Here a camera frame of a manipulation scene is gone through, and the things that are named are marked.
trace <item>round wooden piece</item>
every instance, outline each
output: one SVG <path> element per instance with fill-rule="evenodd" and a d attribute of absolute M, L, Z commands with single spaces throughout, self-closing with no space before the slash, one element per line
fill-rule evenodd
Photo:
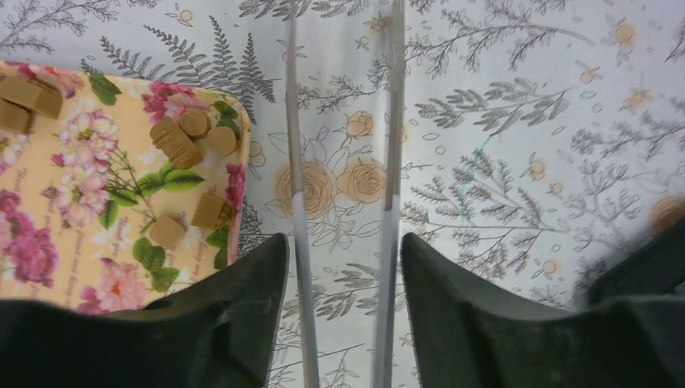
<path fill-rule="evenodd" d="M 216 127 L 207 133 L 207 148 L 221 156 L 231 155 L 236 149 L 236 137 L 229 127 Z"/>
<path fill-rule="evenodd" d="M 202 112 L 190 111 L 183 113 L 179 126 L 189 137 L 205 137 L 209 130 L 209 118 Z"/>

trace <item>white tablecloth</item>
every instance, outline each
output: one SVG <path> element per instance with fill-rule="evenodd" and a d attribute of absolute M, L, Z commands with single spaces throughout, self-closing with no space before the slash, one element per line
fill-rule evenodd
<path fill-rule="evenodd" d="M 13 61 L 234 93 L 254 118 L 245 251 L 292 230 L 284 3 L 4 0 L 0 50 Z M 322 385 L 366 387 L 390 4 L 298 3 Z M 407 8 L 402 231 L 505 289 L 582 306 L 594 279 L 685 208 L 685 2 L 409 0 Z M 396 310 L 393 386 L 416 387 L 401 285 Z M 291 281 L 269 387 L 302 384 L 297 322 Z"/>

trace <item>floral tray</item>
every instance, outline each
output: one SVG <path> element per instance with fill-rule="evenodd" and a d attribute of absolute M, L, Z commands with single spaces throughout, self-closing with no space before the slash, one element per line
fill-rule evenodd
<path fill-rule="evenodd" d="M 235 260 L 250 121 L 234 97 L 0 61 L 0 77 L 7 76 L 59 88 L 64 105 L 58 120 L 37 116 L 27 135 L 0 131 L 0 297 L 88 314 L 136 309 Z M 237 112 L 237 152 L 205 152 L 190 170 L 168 163 L 149 130 L 191 109 L 213 124 Z M 207 232 L 189 225 L 203 192 L 234 203 L 229 226 Z M 161 215 L 187 226 L 172 251 L 146 237 Z"/>

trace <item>pink rose print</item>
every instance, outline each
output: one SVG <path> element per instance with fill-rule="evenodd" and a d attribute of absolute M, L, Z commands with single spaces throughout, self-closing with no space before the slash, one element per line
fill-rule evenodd
<path fill-rule="evenodd" d="M 57 249 L 50 241 L 50 230 L 17 235 L 9 251 L 11 262 L 16 265 L 17 281 L 41 283 L 50 289 L 54 286 L 52 275 L 59 259 Z"/>
<path fill-rule="evenodd" d="M 62 91 L 65 99 L 74 97 L 76 91 L 84 86 L 81 77 L 71 70 L 59 70 L 50 66 L 29 65 L 12 61 L 6 63 L 10 66 L 16 66 L 19 73 L 29 79 L 37 79 L 56 87 Z"/>
<path fill-rule="evenodd" d="M 17 281 L 52 288 L 59 258 L 50 240 L 50 230 L 36 230 L 31 218 L 18 211 L 20 204 L 16 193 L 0 190 L 0 259 L 10 257 Z"/>
<path fill-rule="evenodd" d="M 233 202 L 236 212 L 242 209 L 242 196 L 245 192 L 245 165 L 226 164 L 226 171 L 229 173 L 229 186 L 226 188 L 226 197 Z"/>
<path fill-rule="evenodd" d="M 27 141 L 26 135 L 0 131 L 0 174 L 17 163 Z"/>
<path fill-rule="evenodd" d="M 80 113 L 59 133 L 59 154 L 52 161 L 59 167 L 95 166 L 100 172 L 109 167 L 109 154 L 116 148 L 119 128 L 101 109 Z"/>
<path fill-rule="evenodd" d="M 16 193 L 0 189 L 0 212 L 14 213 L 19 204 L 21 204 L 21 198 Z"/>
<path fill-rule="evenodd" d="M 6 213 L 0 213 L 0 252 L 4 252 L 12 242 L 12 225 Z"/>
<path fill-rule="evenodd" d="M 140 309 L 145 301 L 145 284 L 138 281 L 137 264 L 119 264 L 102 258 L 105 266 L 97 289 L 86 286 L 81 291 L 85 302 L 77 310 L 86 314 L 102 314 L 117 310 Z"/>
<path fill-rule="evenodd" d="M 48 188 L 67 226 L 84 226 L 97 219 L 109 200 L 107 176 L 94 167 L 73 167 L 63 174 L 61 185 Z"/>
<path fill-rule="evenodd" d="M 81 299 L 83 299 L 85 302 L 78 305 L 76 310 L 81 311 L 82 313 L 91 314 L 91 315 L 103 314 L 103 313 L 108 312 L 108 311 L 103 311 L 103 309 L 100 308 L 100 300 L 98 299 L 98 291 L 95 290 L 93 287 L 90 287 L 89 285 L 87 285 L 86 287 L 83 287 L 83 290 L 81 291 L 81 293 L 78 296 Z"/>
<path fill-rule="evenodd" d="M 152 82 L 149 88 L 150 93 L 145 93 L 141 97 L 145 103 L 143 110 L 153 113 L 150 118 L 152 124 L 156 124 L 164 116 L 178 120 L 189 110 L 209 113 L 209 106 L 196 98 L 195 92 L 189 86 Z"/>

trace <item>green leaf print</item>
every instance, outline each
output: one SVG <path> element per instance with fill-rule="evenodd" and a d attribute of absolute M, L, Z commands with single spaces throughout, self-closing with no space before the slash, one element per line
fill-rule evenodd
<path fill-rule="evenodd" d="M 143 196 L 151 196 L 164 188 L 164 180 L 158 173 L 150 172 L 138 180 L 138 187 Z"/>
<path fill-rule="evenodd" d="M 226 248 L 226 245 L 229 241 L 229 231 L 230 228 L 228 226 L 224 226 L 221 229 L 214 230 L 204 241 L 212 247 Z"/>
<path fill-rule="evenodd" d="M 214 255 L 214 269 L 224 269 L 229 266 L 229 248 L 222 247 Z"/>
<path fill-rule="evenodd" d="M 101 103 L 105 105 L 116 103 L 116 95 L 120 95 L 121 91 L 107 77 L 102 74 L 88 74 L 88 81 L 90 81 L 90 88 Z"/>
<path fill-rule="evenodd" d="M 178 170 L 178 168 L 174 166 L 172 162 L 164 163 L 163 166 L 159 167 L 159 178 L 162 180 L 162 182 L 164 182 L 166 176 L 174 170 Z"/>
<path fill-rule="evenodd" d="M 227 115 L 221 115 L 219 122 L 216 123 L 217 127 L 229 127 L 233 130 L 237 139 L 240 139 L 240 128 L 235 123 L 235 120 L 228 117 Z"/>
<path fill-rule="evenodd" d="M 125 188 L 111 188 L 107 190 L 107 192 L 109 192 L 109 197 L 119 206 L 130 208 L 131 206 L 138 205 L 138 200 L 136 199 L 138 195 L 131 190 Z"/>
<path fill-rule="evenodd" d="M 105 209 L 102 214 L 100 214 L 99 220 L 100 225 L 105 229 L 111 228 L 116 220 L 116 215 L 119 213 L 119 205 L 113 200 L 108 200 L 105 204 Z"/>
<path fill-rule="evenodd" d="M 164 178 L 164 189 L 168 192 L 186 192 L 202 182 L 204 178 L 194 171 L 173 170 Z"/>
<path fill-rule="evenodd" d="M 164 248 L 152 245 L 147 237 L 141 237 L 133 244 L 133 258 L 150 272 L 158 271 L 164 265 Z"/>
<path fill-rule="evenodd" d="M 168 291 L 176 278 L 179 277 L 179 273 L 180 271 L 173 267 L 164 267 L 152 271 L 152 288 L 160 293 Z"/>
<path fill-rule="evenodd" d="M 214 103 L 214 109 L 221 114 L 221 116 L 227 116 L 230 119 L 237 119 L 239 117 L 237 111 L 230 107 L 224 101 L 216 101 Z"/>

